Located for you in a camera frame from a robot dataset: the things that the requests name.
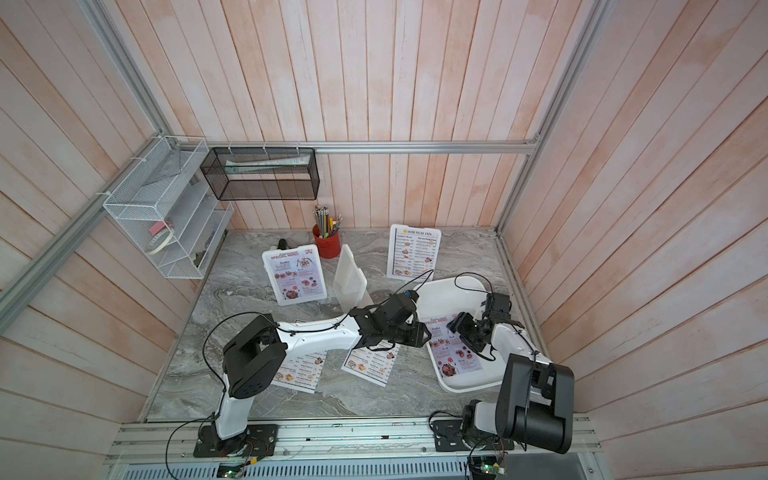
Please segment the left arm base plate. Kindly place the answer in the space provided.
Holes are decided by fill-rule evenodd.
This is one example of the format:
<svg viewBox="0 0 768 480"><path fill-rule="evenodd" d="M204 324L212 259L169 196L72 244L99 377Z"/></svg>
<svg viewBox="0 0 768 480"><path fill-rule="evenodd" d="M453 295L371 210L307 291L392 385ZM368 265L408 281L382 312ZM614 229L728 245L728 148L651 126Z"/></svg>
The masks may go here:
<svg viewBox="0 0 768 480"><path fill-rule="evenodd" d="M198 432L193 457L261 460L274 454L278 429L277 424L249 424L243 433L222 440L213 424L205 424Z"/></svg>

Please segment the pink tape roll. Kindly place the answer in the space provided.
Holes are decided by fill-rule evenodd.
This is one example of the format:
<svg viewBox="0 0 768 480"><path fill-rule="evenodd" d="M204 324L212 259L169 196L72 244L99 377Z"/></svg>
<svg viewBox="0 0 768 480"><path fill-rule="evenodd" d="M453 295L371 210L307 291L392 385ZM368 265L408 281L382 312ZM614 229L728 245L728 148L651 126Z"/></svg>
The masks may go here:
<svg viewBox="0 0 768 480"><path fill-rule="evenodd" d="M148 232L149 232L149 234L150 234L151 236L156 236L156 235L160 234L162 231L164 231L164 230L166 230L166 229L170 228L171 226L172 226L172 224L171 224L171 223L169 223L169 222L165 222L165 221L157 221L157 222L153 223L153 224L152 224L152 225L149 227L149 230L148 230Z"/></svg>

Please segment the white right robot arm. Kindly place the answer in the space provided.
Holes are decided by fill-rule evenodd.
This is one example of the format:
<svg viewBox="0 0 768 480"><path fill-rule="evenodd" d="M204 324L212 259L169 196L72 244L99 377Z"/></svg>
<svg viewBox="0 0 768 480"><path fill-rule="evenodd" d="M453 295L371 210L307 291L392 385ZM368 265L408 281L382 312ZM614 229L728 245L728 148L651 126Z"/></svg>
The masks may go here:
<svg viewBox="0 0 768 480"><path fill-rule="evenodd" d="M461 435L466 444L516 442L558 454L573 437L572 370L534 346L524 326L511 318L506 294L486 294L482 315L460 313L448 324L478 359L501 363L504 372L494 402L473 400L464 407Z"/></svg>

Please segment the Dim Sum Inn menu front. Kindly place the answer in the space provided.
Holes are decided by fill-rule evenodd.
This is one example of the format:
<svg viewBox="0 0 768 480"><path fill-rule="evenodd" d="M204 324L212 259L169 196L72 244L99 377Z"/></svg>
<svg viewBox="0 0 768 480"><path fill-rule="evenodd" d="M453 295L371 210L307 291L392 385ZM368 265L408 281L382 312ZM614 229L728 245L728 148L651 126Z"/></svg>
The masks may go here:
<svg viewBox="0 0 768 480"><path fill-rule="evenodd" d="M379 387L385 387L393 371L400 346L394 345L390 349L384 349L381 345L380 348L381 351L372 351L367 347L350 350L341 370Z"/></svg>

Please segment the red metal pen cup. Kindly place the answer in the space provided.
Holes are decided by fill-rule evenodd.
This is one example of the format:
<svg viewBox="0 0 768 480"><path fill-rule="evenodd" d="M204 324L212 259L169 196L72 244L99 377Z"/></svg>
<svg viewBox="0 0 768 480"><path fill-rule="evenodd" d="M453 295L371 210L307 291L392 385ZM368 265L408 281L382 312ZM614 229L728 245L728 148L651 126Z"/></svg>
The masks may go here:
<svg viewBox="0 0 768 480"><path fill-rule="evenodd" d="M328 237L323 237L318 226L314 225L312 234L314 236L314 243L317 247L318 254L321 258L333 259L340 255L342 244L338 231L333 232Z"/></svg>

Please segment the aluminium front rail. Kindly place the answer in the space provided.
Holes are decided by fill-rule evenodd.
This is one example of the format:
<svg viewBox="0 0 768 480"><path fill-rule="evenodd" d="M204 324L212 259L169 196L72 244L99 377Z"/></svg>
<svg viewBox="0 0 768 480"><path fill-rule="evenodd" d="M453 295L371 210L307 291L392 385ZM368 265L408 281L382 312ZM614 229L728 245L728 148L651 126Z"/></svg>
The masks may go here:
<svg viewBox="0 0 768 480"><path fill-rule="evenodd" d="M267 420L274 454L194 458L196 423L122 427L103 479L608 479L590 420L574 419L568 453L502 441L502 451L438 452L425 417Z"/></svg>

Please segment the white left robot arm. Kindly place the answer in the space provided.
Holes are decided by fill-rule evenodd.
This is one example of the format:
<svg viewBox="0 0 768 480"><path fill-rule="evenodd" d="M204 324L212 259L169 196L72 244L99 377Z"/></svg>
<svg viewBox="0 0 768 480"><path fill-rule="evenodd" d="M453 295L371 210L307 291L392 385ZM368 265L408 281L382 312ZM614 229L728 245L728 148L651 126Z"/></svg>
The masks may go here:
<svg viewBox="0 0 768 480"><path fill-rule="evenodd" d="M381 342L423 347L431 333L418 317L418 299L416 291L406 290L380 303L353 307L337 318L295 325L253 312L252 321L223 347L224 393L213 421L216 441L244 437L253 398L269 386L290 356L359 348L379 351Z"/></svg>

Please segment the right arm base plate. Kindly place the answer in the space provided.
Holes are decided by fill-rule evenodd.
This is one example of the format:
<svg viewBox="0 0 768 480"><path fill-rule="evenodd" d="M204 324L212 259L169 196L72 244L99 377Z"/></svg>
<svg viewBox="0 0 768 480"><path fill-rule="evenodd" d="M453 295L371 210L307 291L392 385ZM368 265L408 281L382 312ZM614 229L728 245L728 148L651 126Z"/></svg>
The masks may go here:
<svg viewBox="0 0 768 480"><path fill-rule="evenodd" d="M502 451L500 437L465 426L458 418L434 418L429 421L429 427L438 452Z"/></svg>

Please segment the black mesh basket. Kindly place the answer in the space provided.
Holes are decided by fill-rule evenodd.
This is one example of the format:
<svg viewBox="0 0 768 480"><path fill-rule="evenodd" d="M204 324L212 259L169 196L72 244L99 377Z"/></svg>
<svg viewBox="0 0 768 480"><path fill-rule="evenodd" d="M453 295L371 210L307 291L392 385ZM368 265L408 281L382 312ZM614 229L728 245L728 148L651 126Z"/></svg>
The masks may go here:
<svg viewBox="0 0 768 480"><path fill-rule="evenodd" d="M300 147L215 147L201 172L223 201L310 201L318 196L315 151Z"/></svg>

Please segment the pencils and pens bundle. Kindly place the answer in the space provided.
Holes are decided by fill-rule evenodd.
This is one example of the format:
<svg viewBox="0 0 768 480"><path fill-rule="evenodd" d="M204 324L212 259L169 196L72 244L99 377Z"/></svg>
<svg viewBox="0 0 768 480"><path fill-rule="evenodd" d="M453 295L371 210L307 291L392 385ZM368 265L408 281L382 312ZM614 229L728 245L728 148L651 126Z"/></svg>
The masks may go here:
<svg viewBox="0 0 768 480"><path fill-rule="evenodd" d="M318 230L317 236L319 238L330 238L339 231L343 218L334 218L328 207L316 206L313 214Z"/></svg>

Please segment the white tape roll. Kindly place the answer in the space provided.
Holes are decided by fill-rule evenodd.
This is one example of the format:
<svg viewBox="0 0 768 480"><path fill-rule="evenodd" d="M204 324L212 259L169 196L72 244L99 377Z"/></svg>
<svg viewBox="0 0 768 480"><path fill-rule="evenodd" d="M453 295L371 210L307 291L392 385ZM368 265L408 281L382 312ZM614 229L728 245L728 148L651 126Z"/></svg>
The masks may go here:
<svg viewBox="0 0 768 480"><path fill-rule="evenodd" d="M150 240L146 254L150 256L156 255L174 242L175 231L172 227L167 227Z"/></svg>

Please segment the white plastic tray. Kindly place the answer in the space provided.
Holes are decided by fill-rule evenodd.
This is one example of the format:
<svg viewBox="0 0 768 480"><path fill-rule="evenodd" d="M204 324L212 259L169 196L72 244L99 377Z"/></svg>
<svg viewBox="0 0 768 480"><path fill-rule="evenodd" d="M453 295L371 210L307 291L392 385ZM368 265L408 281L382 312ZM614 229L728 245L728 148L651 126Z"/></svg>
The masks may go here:
<svg viewBox="0 0 768 480"><path fill-rule="evenodd" d="M428 318L458 315L460 312L468 312L475 319L479 319L484 310L482 303L486 300L486 290L481 282L467 276L428 282L418 290L418 294L417 313L419 320L423 323ZM528 356L531 353L528 336L523 328L514 324L497 324L492 333L491 343L481 354L476 354L481 363L480 371L441 379L429 350L429 342L426 347L438 383L443 390L453 394L469 393L500 385L508 356L511 353Z"/></svg>

